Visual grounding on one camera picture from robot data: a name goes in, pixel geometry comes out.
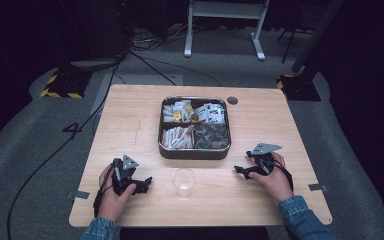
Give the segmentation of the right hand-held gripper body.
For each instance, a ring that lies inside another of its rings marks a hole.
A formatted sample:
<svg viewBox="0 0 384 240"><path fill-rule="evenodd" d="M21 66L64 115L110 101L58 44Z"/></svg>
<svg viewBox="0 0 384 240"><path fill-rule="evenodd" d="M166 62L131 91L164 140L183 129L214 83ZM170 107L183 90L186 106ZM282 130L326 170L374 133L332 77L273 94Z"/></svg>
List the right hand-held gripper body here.
<svg viewBox="0 0 384 240"><path fill-rule="evenodd" d="M272 153L281 148L281 145L258 143L253 150L247 151L246 154L261 168L260 174L267 176L275 167L280 167L280 163L274 159Z"/></svg>

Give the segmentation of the black tripod legs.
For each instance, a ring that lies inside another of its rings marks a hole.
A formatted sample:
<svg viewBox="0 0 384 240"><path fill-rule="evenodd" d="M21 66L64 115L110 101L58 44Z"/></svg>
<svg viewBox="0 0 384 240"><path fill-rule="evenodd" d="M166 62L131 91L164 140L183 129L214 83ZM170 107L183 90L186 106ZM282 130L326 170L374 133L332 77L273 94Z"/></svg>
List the black tripod legs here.
<svg viewBox="0 0 384 240"><path fill-rule="evenodd" d="M305 34L305 35L311 35L314 30L311 30L311 29L284 29L282 31L282 33L280 34L280 36L278 37L277 41L280 41L284 36L285 34L289 32L290 33L290 36L289 36L289 39L288 39L288 42L287 42L287 46L286 46L286 49L285 49L285 52L283 54L283 57L282 57L282 60L281 60L281 63L284 64L285 61L286 61L286 57L288 56L288 53L289 53L289 50L291 48L291 45L292 45L292 42L294 40L294 37L295 35L298 33L298 34Z"/></svg>

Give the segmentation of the pile of dark packets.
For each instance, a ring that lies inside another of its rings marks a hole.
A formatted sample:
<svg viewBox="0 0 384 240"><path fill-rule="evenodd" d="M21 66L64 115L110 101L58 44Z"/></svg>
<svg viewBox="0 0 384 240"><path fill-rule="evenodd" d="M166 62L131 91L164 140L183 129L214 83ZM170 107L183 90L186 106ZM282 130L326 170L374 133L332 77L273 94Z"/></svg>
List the pile of dark packets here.
<svg viewBox="0 0 384 240"><path fill-rule="evenodd" d="M201 124L195 129L194 137L198 149L224 149L229 146L225 124Z"/></svg>

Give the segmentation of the person's right hand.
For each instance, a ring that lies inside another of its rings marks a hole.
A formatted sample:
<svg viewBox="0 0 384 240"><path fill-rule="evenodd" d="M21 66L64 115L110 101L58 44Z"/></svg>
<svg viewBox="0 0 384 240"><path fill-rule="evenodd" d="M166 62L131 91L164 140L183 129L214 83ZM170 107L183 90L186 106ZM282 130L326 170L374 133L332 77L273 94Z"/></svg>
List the person's right hand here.
<svg viewBox="0 0 384 240"><path fill-rule="evenodd" d="M269 175L262 175L262 177L256 181L259 182L267 193L277 202L281 202L294 195L286 175L279 167L275 167Z"/></svg>

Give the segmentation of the grey slanted stand pole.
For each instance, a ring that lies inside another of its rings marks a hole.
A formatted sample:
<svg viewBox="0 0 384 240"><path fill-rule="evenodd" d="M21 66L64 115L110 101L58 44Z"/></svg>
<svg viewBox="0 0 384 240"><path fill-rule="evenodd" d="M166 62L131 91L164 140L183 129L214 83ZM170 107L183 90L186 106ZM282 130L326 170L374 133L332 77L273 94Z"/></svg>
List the grey slanted stand pole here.
<svg viewBox="0 0 384 240"><path fill-rule="evenodd" d="M297 57L294 64L292 65L291 70L293 72L298 73L302 67L308 66L311 57L314 55L316 48L322 39L323 34L327 30L343 2L344 0L332 0L329 5L325 6L323 10L318 12L319 19L315 25L315 30L311 34L303 52Z"/></svg>

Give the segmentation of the pile of white brown sticks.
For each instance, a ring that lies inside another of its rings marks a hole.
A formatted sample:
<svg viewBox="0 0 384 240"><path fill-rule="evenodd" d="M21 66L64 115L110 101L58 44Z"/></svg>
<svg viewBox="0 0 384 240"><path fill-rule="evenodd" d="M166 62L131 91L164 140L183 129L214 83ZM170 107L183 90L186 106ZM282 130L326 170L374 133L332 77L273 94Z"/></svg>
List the pile of white brown sticks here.
<svg viewBox="0 0 384 240"><path fill-rule="evenodd" d="M164 130L161 143L167 149L192 149L194 145L193 126Z"/></svg>

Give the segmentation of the pile of white yellow packets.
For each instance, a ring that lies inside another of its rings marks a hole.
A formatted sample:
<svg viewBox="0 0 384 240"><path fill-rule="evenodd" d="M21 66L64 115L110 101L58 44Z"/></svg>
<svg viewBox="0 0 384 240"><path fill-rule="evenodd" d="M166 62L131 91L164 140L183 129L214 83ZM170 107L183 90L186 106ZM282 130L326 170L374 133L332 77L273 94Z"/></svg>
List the pile of white yellow packets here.
<svg viewBox="0 0 384 240"><path fill-rule="evenodd" d="M189 123L195 112L190 100L180 100L171 105L164 105L162 115L164 122Z"/></svg>

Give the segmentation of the white metal stand frame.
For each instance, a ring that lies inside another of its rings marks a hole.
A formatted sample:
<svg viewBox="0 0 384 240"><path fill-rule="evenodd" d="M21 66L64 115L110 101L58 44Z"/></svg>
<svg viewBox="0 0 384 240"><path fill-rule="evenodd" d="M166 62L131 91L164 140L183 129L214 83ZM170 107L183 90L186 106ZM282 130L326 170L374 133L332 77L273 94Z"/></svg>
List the white metal stand frame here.
<svg viewBox="0 0 384 240"><path fill-rule="evenodd" d="M270 0L263 0L262 3L228 3L228 2L208 2L202 0L189 0L187 14L187 35L183 55L192 56L193 42L193 20L197 17L214 17L229 19L247 19L257 20L256 30L250 33L250 38L254 46L257 59L264 61L266 59L262 45L260 43L260 34L265 20L266 12Z"/></svg>

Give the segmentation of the person's left hand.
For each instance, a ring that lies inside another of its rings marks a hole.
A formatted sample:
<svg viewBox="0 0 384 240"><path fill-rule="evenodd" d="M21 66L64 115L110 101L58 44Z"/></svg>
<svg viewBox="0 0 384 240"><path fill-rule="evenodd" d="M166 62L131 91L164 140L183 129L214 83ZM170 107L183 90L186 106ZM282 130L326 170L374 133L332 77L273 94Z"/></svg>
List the person's left hand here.
<svg viewBox="0 0 384 240"><path fill-rule="evenodd" d="M130 184L121 195L117 195L112 187L112 173L112 165L109 164L99 176L99 185L102 186L103 193L97 216L116 223L136 190L136 185Z"/></svg>

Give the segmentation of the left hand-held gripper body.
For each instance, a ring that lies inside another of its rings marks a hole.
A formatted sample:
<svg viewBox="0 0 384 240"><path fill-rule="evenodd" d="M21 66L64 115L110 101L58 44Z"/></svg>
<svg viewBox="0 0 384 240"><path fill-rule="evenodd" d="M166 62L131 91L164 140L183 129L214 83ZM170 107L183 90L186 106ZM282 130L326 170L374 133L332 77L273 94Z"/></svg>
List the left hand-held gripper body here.
<svg viewBox="0 0 384 240"><path fill-rule="evenodd" d="M112 175L113 189L117 195L121 195L131 184L136 185L134 194L140 189L140 184L132 179L139 164L127 155L115 158L112 162L114 172Z"/></svg>

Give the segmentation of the yellow black striped stand base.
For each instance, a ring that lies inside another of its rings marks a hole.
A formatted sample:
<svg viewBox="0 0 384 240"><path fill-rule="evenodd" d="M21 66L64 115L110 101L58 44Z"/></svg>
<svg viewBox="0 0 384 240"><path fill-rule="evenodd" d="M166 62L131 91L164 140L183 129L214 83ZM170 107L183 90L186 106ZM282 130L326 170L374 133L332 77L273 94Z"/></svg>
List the yellow black striped stand base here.
<svg viewBox="0 0 384 240"><path fill-rule="evenodd" d="M48 80L40 96L74 99L83 98L91 76L91 72L80 71L65 73L55 71Z"/></svg>
<svg viewBox="0 0 384 240"><path fill-rule="evenodd" d="M313 82L305 81L301 76L282 74L276 77L276 84L288 101L321 100Z"/></svg>

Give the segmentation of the pile of white printed packets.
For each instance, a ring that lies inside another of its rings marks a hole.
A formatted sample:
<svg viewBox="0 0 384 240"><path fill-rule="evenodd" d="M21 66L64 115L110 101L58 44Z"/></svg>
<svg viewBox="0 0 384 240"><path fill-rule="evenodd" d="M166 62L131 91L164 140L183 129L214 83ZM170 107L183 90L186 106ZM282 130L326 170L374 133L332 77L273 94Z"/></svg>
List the pile of white printed packets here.
<svg viewBox="0 0 384 240"><path fill-rule="evenodd" d="M195 109L195 115L198 117L198 121L202 123L225 123L225 109L221 104L205 103Z"/></svg>

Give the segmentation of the clear plastic cup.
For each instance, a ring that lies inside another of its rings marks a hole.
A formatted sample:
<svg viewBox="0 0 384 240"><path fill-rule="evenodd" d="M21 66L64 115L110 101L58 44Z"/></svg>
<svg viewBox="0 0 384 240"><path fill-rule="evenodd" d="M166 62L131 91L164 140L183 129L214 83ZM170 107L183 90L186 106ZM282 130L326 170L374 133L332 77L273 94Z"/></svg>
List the clear plastic cup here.
<svg viewBox="0 0 384 240"><path fill-rule="evenodd" d="M173 185L179 198L188 198L196 183L195 173L188 168L179 168L173 173Z"/></svg>

